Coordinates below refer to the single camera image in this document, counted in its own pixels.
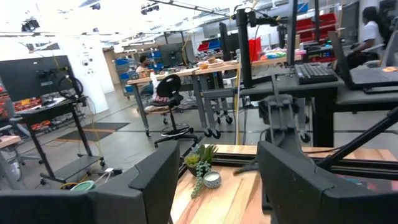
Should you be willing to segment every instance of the orange object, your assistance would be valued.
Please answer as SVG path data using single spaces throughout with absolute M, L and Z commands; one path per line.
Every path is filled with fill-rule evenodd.
M 396 72 L 398 71 L 398 67 L 386 67 L 383 68 L 383 72 Z

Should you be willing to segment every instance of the person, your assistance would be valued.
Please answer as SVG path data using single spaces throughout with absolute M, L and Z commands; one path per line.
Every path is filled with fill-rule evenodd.
M 349 69 L 356 68 L 370 60 L 378 60 L 385 49 L 392 32 L 385 26 L 374 6 L 366 7 L 362 11 L 363 41 L 347 55 Z
M 146 55 L 141 55 L 139 57 L 139 63 L 140 65 L 138 66 L 136 72 L 139 75 L 139 78 L 147 78 L 149 77 L 148 74 L 148 65 L 150 64 L 149 58 Z M 150 82 L 148 85 L 145 83 L 143 84 L 138 84 L 138 90 L 140 91 L 140 94 L 148 94 L 148 95 L 153 95 L 154 94 L 154 86 L 152 82 Z

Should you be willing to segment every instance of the white shirt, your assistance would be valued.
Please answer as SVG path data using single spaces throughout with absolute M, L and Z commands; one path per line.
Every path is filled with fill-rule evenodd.
M 380 44 L 383 44 L 383 39 L 379 33 L 379 26 L 374 21 L 369 21 L 363 28 L 363 42 L 366 40 L 374 39 L 374 45 L 364 51 L 366 52 L 376 52 L 379 53 L 380 50 L 373 51 L 373 48 L 379 48 Z

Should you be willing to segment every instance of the black mat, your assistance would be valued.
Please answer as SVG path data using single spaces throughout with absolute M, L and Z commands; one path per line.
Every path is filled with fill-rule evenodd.
M 97 137 L 97 135 L 95 134 L 94 131 L 84 131 L 84 132 L 85 132 L 87 141 L 98 141 L 98 138 L 99 138 L 99 140 L 101 140 L 101 139 L 105 138 L 106 136 L 112 134 L 111 132 L 97 131 L 97 133 L 98 133 L 98 137 Z M 57 138 L 57 140 L 81 140 L 81 138 L 80 138 L 79 132 L 76 130 L 76 131 L 72 131 L 66 135 L 63 135 L 63 136 Z
M 87 124 L 83 129 L 103 129 L 103 130 L 119 130 L 130 123 L 111 123 L 111 122 L 94 122 L 93 124 Z

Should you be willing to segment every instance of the black tube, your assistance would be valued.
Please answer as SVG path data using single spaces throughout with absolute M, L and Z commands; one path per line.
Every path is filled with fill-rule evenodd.
M 315 41 L 319 43 L 319 0 L 315 0 Z
M 335 165 L 342 158 L 346 157 L 348 154 L 355 151 L 355 149 L 361 147 L 363 144 L 370 141 L 372 138 L 376 137 L 380 133 L 384 132 L 387 128 L 390 128 L 398 121 L 398 107 L 389 112 L 386 118 L 382 119 L 380 122 L 369 128 L 366 132 L 362 133 L 360 136 L 356 137 L 351 142 L 342 146 L 341 149 L 331 156 L 326 157 L 321 163 L 318 164 L 319 167 L 328 169 Z
M 241 51 L 241 66 L 243 85 L 252 88 L 249 38 L 248 38 L 248 15 L 244 9 L 236 11 L 236 26 L 238 27 L 239 49 Z

